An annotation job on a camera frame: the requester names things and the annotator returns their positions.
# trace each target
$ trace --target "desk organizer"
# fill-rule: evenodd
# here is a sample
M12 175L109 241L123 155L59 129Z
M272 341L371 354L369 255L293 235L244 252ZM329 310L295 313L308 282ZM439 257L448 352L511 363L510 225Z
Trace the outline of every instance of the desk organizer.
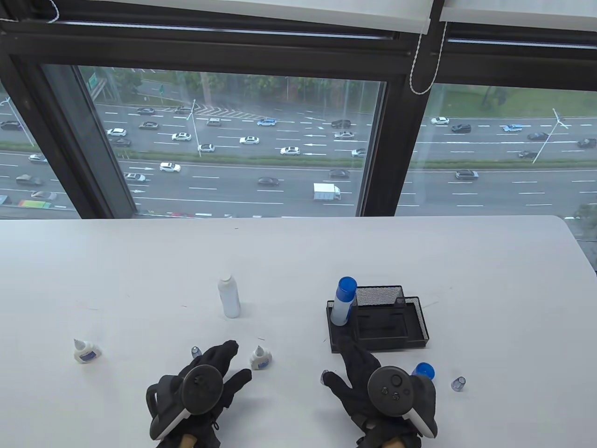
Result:
M346 325L330 321L334 301L325 311L332 353L340 336L349 336L369 351L423 348L429 334L418 297L404 297L402 286L359 286Z

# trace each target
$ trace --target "bottle label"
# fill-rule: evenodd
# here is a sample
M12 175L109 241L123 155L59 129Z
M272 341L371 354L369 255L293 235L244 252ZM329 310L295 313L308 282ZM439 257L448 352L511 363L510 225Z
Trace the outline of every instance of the bottle label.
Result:
M95 358L97 355L94 351L85 353L84 355L79 355L79 358L81 358L82 361L91 361L93 358Z

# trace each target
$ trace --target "window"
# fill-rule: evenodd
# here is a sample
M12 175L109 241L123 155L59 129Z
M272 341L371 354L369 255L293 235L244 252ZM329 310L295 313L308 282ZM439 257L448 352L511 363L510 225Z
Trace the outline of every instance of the window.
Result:
M80 71L122 172L140 175L127 176L140 214L357 213L381 83L117 67ZM333 127L339 119L343 125ZM345 175L331 171L338 169ZM259 182L264 177L273 181ZM319 192L321 183L337 192Z
M597 92L436 84L396 214L559 216L596 267L595 117Z
M0 219L78 217L42 150L0 84Z

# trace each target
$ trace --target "blue bottle cap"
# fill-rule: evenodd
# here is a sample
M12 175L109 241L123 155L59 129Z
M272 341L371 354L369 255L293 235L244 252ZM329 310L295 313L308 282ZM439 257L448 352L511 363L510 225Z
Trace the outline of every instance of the blue bottle cap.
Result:
M418 363L413 370L413 375L425 375L429 379L435 378L435 369L431 364Z
M342 277L338 282L336 297L341 302L352 302L355 300L356 280L352 277Z

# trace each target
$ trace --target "black glove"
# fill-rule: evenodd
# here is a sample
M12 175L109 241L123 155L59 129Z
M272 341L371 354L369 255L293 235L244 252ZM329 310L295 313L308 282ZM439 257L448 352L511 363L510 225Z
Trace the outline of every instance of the black glove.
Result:
M375 432L378 433L377 438L381 437L381 441L398 437L406 448L420 448L421 439L412 423L402 417L388 417L371 403L367 384L373 372L381 367L377 358L346 336L338 340L338 349L344 359L346 374L352 389L333 372L324 371L321 381L340 399L354 423L366 435L375 428Z
M238 352L238 344L235 340L228 340L222 345L216 345L208 349L201 356L193 359L188 366L180 371L179 376L184 378L194 367L202 364L209 364L219 370L222 376L228 372L230 361ZM230 407L234 394L251 380L251 370L242 369L235 373L224 383L222 395L217 404L205 414L192 415L182 420L158 445L158 448L179 448L182 438L189 434L196 438L195 448L217 448L220 444L213 428L219 429L216 423L224 408Z

